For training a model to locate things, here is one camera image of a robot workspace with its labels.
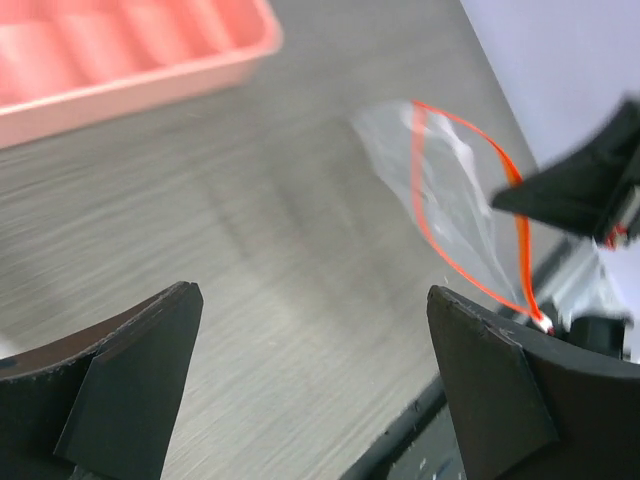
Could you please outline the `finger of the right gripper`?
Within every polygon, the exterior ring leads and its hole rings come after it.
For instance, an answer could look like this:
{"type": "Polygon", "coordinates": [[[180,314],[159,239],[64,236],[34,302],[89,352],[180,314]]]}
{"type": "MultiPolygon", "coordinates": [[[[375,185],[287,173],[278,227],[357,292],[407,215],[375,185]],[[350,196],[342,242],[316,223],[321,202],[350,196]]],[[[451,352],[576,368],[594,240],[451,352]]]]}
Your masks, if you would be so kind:
{"type": "Polygon", "coordinates": [[[639,101],[624,100],[580,149],[498,191],[491,206],[599,245],[638,239],[639,101]]]}

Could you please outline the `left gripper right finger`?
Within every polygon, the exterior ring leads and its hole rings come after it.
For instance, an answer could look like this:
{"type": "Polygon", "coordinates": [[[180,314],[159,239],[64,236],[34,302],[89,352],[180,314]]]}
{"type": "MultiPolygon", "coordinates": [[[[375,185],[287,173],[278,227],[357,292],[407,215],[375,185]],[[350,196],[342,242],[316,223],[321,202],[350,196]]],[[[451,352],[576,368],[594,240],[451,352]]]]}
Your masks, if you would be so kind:
{"type": "Polygon", "coordinates": [[[636,479],[639,367],[429,290],[427,317],[470,479],[636,479]]]}

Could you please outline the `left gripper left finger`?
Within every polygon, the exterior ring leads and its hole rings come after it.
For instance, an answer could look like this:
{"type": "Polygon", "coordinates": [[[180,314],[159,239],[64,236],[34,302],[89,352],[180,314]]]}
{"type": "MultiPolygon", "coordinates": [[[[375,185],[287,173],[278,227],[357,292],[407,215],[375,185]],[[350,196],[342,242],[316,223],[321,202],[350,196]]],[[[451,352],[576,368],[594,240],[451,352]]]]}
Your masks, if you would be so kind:
{"type": "Polygon", "coordinates": [[[158,479],[203,310],[178,282],[1,361],[4,479],[158,479]]]}

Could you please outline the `clear zip top bag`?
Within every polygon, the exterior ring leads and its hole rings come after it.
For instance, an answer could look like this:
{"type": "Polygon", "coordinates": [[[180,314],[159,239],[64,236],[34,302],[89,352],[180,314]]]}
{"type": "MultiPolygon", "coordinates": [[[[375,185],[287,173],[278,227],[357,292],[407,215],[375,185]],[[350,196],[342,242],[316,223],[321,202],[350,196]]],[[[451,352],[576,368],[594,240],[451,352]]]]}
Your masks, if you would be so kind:
{"type": "Polygon", "coordinates": [[[554,334],[534,293],[529,220],[495,211],[483,184],[521,183],[504,149],[468,121],[419,101],[368,106],[352,124],[374,172],[438,255],[478,290],[554,334]]]}

